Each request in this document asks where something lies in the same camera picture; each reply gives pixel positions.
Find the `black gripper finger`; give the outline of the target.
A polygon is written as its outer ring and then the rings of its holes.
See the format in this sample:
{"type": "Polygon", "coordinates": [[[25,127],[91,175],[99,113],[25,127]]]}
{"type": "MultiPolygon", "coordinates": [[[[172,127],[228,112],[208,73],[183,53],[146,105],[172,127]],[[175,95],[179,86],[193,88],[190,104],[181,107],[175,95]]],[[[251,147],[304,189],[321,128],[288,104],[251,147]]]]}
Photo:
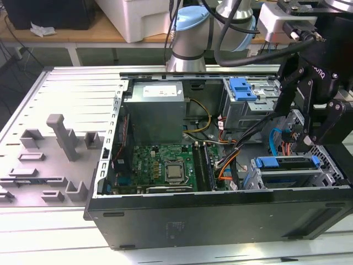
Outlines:
{"type": "Polygon", "coordinates": [[[296,84],[303,75],[303,68],[297,54],[287,57],[280,66],[277,79],[280,82],[280,95],[274,109],[276,114],[288,114],[296,94],[296,84]]]}
{"type": "Polygon", "coordinates": [[[345,100],[336,97],[340,81],[319,81],[306,78],[297,81],[296,90],[302,96],[300,106],[304,117],[303,130],[295,151],[307,152],[313,145],[331,145],[345,136],[345,100]]]}

